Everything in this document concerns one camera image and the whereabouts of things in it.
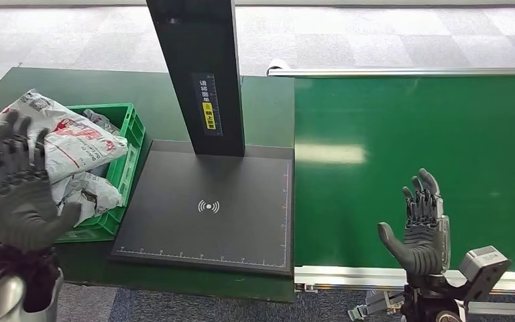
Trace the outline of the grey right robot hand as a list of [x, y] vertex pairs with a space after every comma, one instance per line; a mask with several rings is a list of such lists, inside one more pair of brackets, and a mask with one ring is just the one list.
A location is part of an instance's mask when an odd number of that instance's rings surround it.
[[402, 188], [406, 202], [404, 239], [400, 241], [386, 222], [378, 223], [380, 241], [409, 274], [443, 274], [450, 265], [449, 217], [436, 178], [421, 168], [411, 178], [413, 188]]

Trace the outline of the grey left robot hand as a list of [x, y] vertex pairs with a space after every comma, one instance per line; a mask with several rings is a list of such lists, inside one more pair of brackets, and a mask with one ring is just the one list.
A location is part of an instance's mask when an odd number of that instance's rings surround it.
[[48, 129], [41, 129], [30, 146], [31, 123], [18, 111], [0, 122], [0, 242], [24, 252], [50, 247], [82, 213], [79, 202], [57, 208], [46, 170]]

